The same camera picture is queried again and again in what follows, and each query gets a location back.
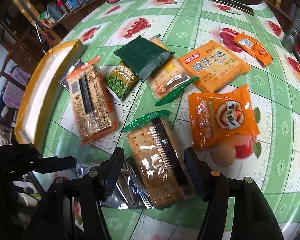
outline cracker package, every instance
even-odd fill
[[[118,101],[121,101],[130,88],[139,80],[133,70],[120,62],[114,70],[105,77],[106,88]]]
[[[189,118],[194,148],[213,146],[230,135],[257,135],[247,85],[231,93],[192,93],[189,99]]]
[[[67,76],[81,145],[119,128],[102,75],[88,62]]]
[[[184,68],[200,79],[194,84],[202,92],[214,93],[251,66],[215,41],[209,41],[179,58]]]
[[[168,110],[144,115],[127,125],[132,155],[155,208],[192,195],[188,174],[165,121]]]
[[[246,52],[248,52],[251,56],[260,60],[263,65],[267,66],[271,63],[273,58],[269,54],[269,52],[265,49],[265,47],[260,43],[260,41],[247,36],[243,33],[233,37],[236,44],[238,44],[241,48],[243,48]]]
[[[158,37],[160,37],[160,35],[154,36],[150,41],[161,48],[168,50]],[[148,83],[152,88],[155,98],[159,99],[155,105],[161,106],[171,102],[185,89],[185,87],[197,79],[199,78],[188,73],[180,62],[172,56],[167,63],[148,78]]]
[[[144,82],[174,54],[138,36],[114,52]]]

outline table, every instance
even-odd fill
[[[27,86],[30,74],[25,72],[21,67],[16,67],[12,72],[12,78],[18,81],[21,85]],[[3,93],[2,99],[7,107],[19,109],[24,91],[16,85],[8,82]]]
[[[113,52],[141,35],[151,38],[162,35],[162,42],[169,50],[182,56],[209,40],[223,44],[226,35],[221,32],[242,32],[257,38],[273,57],[264,68],[244,51],[234,52],[252,65],[252,69],[231,82],[221,92],[232,91],[248,84],[253,108],[258,108],[260,121],[257,136],[260,146],[255,153],[241,149],[243,159],[236,159],[225,168],[215,165],[209,150],[196,151],[211,169],[217,169],[230,178],[252,177],[259,185],[271,206],[285,239],[291,239],[300,226],[300,69],[295,57],[281,45],[283,32],[266,3],[251,6],[251,16],[234,8],[218,5],[211,0],[121,0],[113,5],[103,4],[83,19],[65,38],[81,37],[86,31],[100,27],[84,43],[89,45],[82,56],[87,62],[102,57],[101,66],[111,66],[120,59]],[[151,27],[130,38],[127,30],[140,17],[146,18]],[[269,25],[276,24],[274,32]],[[69,93],[63,90],[50,121],[43,156],[74,156],[79,163],[91,163],[109,158],[116,146],[131,155],[125,135],[125,124],[154,110],[169,109],[173,133],[180,142],[180,151],[191,146],[187,95],[198,91],[190,85],[182,96],[173,102],[156,107],[147,82],[137,85],[123,102],[112,100],[120,128],[106,136],[79,147],[78,131],[69,102]],[[71,171],[38,174],[47,189],[54,178],[75,178]],[[207,204],[198,197],[160,210],[116,210],[103,208],[104,216],[113,239],[196,239]],[[229,239],[232,228],[234,199],[229,199],[224,239]]]

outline dark green packet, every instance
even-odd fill
[[[114,54],[131,68],[144,82],[148,76],[166,63],[174,54],[138,36]]]

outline metal thermos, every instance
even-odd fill
[[[286,32],[283,40],[281,41],[282,46],[288,51],[292,52],[298,42],[300,36],[300,10],[296,12],[290,29]]]

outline orange wrapper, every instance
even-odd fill
[[[215,145],[234,134],[260,133],[247,85],[227,94],[192,93],[189,117],[196,149]]]
[[[248,52],[251,56],[260,60],[263,65],[267,66],[271,63],[273,58],[269,54],[269,52],[265,49],[265,47],[260,43],[260,41],[247,36],[243,33],[235,36],[234,41],[241,48],[243,48],[246,52]]]
[[[202,92],[214,93],[239,75],[247,73],[251,66],[215,41],[209,41],[178,59],[194,76],[194,82]]]

